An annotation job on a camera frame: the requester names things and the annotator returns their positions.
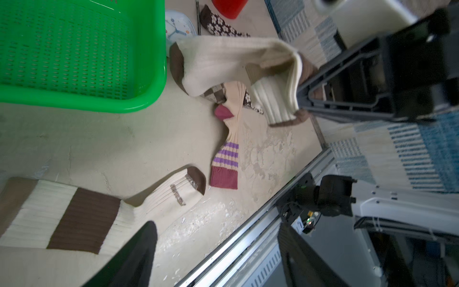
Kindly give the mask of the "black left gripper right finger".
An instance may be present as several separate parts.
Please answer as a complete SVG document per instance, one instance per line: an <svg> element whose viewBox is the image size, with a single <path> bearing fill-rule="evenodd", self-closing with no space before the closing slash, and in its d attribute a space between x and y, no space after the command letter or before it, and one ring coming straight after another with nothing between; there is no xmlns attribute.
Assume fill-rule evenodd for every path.
<svg viewBox="0 0 459 287"><path fill-rule="evenodd" d="M346 287L289 224L282 222L277 235L286 284L289 287Z"/></svg>

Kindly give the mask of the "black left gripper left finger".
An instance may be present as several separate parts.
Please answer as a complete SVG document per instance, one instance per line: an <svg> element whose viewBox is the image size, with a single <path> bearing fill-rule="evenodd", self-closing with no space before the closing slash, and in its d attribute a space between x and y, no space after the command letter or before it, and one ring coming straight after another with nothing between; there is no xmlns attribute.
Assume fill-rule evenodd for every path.
<svg viewBox="0 0 459 287"><path fill-rule="evenodd" d="M154 222L145 223L116 255L84 285L86 287L147 287L158 234Z"/></svg>

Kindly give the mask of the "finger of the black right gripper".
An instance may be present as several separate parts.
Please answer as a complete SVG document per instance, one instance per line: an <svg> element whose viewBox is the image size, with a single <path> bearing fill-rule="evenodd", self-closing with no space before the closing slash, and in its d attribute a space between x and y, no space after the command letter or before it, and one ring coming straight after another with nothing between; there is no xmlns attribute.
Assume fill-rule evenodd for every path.
<svg viewBox="0 0 459 287"><path fill-rule="evenodd" d="M336 122L394 121L396 119L393 107L389 102L358 104L299 100L298 106L316 117Z"/></svg>
<svg viewBox="0 0 459 287"><path fill-rule="evenodd" d="M385 104L383 37L343 51L300 85L299 104Z"/></svg>

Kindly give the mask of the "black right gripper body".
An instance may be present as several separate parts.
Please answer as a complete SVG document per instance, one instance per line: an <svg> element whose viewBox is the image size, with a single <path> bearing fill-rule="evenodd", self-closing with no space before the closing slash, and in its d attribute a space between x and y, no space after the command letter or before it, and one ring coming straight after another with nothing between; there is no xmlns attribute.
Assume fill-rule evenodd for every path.
<svg viewBox="0 0 459 287"><path fill-rule="evenodd" d="M459 105L459 9L443 7L395 33L381 33L390 111L414 122Z"/></svg>

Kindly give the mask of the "cream brown striped sock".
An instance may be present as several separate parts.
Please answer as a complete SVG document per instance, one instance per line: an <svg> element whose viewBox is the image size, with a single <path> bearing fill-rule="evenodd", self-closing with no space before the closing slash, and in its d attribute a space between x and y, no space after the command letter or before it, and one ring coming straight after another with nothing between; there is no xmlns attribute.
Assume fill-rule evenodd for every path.
<svg viewBox="0 0 459 287"><path fill-rule="evenodd" d="M11 178L1 192L1 246L114 255L149 221L167 229L203 198L206 183L191 166L134 206L81 187Z"/></svg>
<svg viewBox="0 0 459 287"><path fill-rule="evenodd" d="M271 127L295 126L310 116L296 93L318 70L280 39L198 36L178 40L169 57L175 83L191 97L236 81L245 85Z"/></svg>

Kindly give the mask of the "brown floral sock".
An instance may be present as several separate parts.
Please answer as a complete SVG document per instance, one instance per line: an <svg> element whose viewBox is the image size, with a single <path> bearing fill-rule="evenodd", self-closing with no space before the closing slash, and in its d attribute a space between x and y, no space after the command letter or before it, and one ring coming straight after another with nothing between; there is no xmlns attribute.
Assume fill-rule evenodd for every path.
<svg viewBox="0 0 459 287"><path fill-rule="evenodd" d="M250 110L253 110L253 111L256 111L257 113L259 113L261 115L264 114L264 111L259 106L259 104L257 104L256 102L254 102L251 99L251 96L250 96L248 91L245 92L245 96L244 96L244 100L243 100L243 107L247 108L247 109L250 109Z"/></svg>
<svg viewBox="0 0 459 287"><path fill-rule="evenodd" d="M201 26L211 35L224 37L250 37L248 33L242 33L234 29L223 18L212 12L207 5L201 9L199 19Z"/></svg>

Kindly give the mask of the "beige purple striped sock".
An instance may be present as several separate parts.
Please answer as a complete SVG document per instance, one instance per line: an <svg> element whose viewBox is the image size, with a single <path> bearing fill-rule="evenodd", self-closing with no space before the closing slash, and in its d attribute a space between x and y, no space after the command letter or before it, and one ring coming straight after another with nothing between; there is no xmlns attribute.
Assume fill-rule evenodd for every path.
<svg viewBox="0 0 459 287"><path fill-rule="evenodd" d="M228 136L214 156L211 165L210 186L238 189L239 127L246 87L233 81L224 84L226 102L215 109L214 115L228 128Z"/></svg>

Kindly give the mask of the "brown argyle sock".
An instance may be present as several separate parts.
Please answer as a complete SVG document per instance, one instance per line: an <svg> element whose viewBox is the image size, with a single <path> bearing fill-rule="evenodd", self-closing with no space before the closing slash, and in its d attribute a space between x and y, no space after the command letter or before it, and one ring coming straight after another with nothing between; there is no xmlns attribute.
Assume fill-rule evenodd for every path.
<svg viewBox="0 0 459 287"><path fill-rule="evenodd" d="M225 92L226 92L226 89L224 85L219 84L216 86L212 86L211 88L206 90L201 95L201 97L219 105L219 104L223 104L227 100Z"/></svg>

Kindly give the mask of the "red pencil cup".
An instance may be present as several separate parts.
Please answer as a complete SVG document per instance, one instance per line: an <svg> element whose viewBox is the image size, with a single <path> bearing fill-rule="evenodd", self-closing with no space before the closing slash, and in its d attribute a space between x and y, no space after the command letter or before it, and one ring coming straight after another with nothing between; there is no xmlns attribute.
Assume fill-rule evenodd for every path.
<svg viewBox="0 0 459 287"><path fill-rule="evenodd" d="M248 0L212 0L214 7L225 17L237 19Z"/></svg>

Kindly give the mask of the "black pencil on table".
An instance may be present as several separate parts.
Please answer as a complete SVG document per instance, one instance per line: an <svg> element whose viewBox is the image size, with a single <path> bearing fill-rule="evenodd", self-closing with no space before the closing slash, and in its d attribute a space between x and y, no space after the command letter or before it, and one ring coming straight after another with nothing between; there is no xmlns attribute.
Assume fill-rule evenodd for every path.
<svg viewBox="0 0 459 287"><path fill-rule="evenodd" d="M197 35L201 35L201 22L200 22L200 2L196 0L196 15L197 15Z"/></svg>

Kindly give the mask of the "small white alarm clock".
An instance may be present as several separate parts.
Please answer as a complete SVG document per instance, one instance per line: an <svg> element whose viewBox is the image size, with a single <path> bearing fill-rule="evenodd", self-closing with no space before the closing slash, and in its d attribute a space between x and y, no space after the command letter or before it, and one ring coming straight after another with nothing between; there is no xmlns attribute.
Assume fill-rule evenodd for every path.
<svg viewBox="0 0 459 287"><path fill-rule="evenodd" d="M165 17L166 55L169 57L169 50L177 40L196 37L198 34L191 20L184 13L166 10Z"/></svg>

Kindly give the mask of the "green plastic basket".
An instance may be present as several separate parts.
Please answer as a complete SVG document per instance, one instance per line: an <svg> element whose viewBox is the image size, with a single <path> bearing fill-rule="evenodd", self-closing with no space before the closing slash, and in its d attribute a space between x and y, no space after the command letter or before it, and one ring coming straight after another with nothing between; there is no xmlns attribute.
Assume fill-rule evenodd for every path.
<svg viewBox="0 0 459 287"><path fill-rule="evenodd" d="M128 113L167 78L164 1L2 1L1 101Z"/></svg>

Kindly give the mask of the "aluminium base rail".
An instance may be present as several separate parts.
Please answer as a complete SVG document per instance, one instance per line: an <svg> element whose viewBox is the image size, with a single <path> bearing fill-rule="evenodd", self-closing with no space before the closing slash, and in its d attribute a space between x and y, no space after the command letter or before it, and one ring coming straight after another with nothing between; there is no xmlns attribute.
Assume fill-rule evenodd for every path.
<svg viewBox="0 0 459 287"><path fill-rule="evenodd" d="M319 179L333 164L334 160L331 148L325 148L176 286L217 287L224 285L226 283L224 277L232 269L238 270L242 265L243 257L252 255L251 250L262 243L262 238L267 237L279 226L280 215L276 203L281 197L286 195L308 173L312 175L313 179Z"/></svg>

